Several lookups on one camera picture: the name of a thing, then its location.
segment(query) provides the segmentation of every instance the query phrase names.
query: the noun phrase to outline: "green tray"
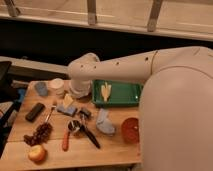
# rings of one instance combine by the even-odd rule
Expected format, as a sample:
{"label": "green tray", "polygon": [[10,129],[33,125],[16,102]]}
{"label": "green tray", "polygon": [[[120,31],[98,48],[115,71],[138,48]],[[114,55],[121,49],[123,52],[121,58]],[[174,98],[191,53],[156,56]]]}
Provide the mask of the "green tray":
{"label": "green tray", "polygon": [[[101,85],[105,82],[112,85],[107,102],[101,95]],[[139,84],[121,83],[116,81],[94,80],[92,86],[92,102],[96,107],[138,106],[142,86]]]}

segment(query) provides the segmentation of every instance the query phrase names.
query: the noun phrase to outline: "red bowl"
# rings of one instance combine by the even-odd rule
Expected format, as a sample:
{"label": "red bowl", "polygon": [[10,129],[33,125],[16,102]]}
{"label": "red bowl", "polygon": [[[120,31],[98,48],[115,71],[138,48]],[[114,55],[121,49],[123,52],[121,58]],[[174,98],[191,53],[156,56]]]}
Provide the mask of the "red bowl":
{"label": "red bowl", "polygon": [[139,142],[139,124],[137,118],[127,118],[121,125],[121,133],[125,142]]}

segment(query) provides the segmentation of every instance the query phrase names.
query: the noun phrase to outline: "food item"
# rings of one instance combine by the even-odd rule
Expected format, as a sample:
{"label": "food item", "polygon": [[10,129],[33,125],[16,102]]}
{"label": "food item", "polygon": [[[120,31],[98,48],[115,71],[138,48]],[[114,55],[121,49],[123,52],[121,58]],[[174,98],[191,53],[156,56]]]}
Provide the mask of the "food item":
{"label": "food item", "polygon": [[63,100],[63,107],[66,109],[73,103],[73,98],[70,94],[66,94]]}
{"label": "food item", "polygon": [[67,151],[69,148],[69,136],[70,136],[70,130],[66,130],[64,133],[64,137],[62,140],[62,150]]}
{"label": "food item", "polygon": [[139,125],[137,118],[127,118],[121,125],[121,133],[125,142],[139,142]]}
{"label": "food item", "polygon": [[101,86],[101,95],[104,99],[104,102],[107,102],[110,94],[111,94],[111,85],[109,85],[107,82],[105,82],[105,85]]}
{"label": "food item", "polygon": [[46,157],[46,150],[42,145],[34,145],[30,148],[28,158],[33,162],[41,162]]}
{"label": "food item", "polygon": [[30,146],[41,144],[49,139],[52,132],[52,125],[48,122],[44,122],[39,125],[32,136],[24,135],[24,142]]}

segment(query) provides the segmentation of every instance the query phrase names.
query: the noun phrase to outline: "black scissors handle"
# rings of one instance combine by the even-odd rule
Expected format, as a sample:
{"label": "black scissors handle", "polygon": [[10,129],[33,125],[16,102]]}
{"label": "black scissors handle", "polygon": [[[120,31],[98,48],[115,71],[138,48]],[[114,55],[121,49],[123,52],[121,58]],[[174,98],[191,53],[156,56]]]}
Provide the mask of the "black scissors handle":
{"label": "black scissors handle", "polygon": [[97,148],[101,148],[98,140],[95,138],[94,134],[88,129],[86,128],[84,125],[81,126],[82,131],[87,135],[87,137],[92,141],[92,143],[97,147]]}

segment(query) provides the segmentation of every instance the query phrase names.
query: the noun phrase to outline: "black wall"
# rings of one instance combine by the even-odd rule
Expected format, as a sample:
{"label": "black wall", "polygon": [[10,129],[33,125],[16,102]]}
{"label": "black wall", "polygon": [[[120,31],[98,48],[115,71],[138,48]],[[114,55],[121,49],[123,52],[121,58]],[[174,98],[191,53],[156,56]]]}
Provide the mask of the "black wall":
{"label": "black wall", "polygon": [[105,60],[191,45],[213,49],[213,42],[0,19],[0,56],[61,65],[87,52]]}

